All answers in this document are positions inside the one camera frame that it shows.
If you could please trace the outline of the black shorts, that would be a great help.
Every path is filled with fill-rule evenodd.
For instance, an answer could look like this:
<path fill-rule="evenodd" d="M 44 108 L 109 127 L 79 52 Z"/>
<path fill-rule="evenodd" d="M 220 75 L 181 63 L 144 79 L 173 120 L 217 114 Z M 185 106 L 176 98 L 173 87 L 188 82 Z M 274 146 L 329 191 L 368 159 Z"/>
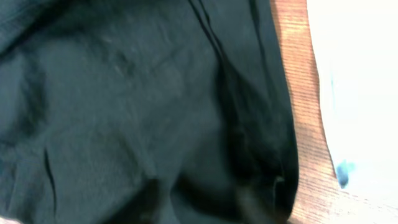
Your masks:
<path fill-rule="evenodd" d="M 1 216 L 287 223 L 299 181 L 269 1 L 1 1 Z"/>

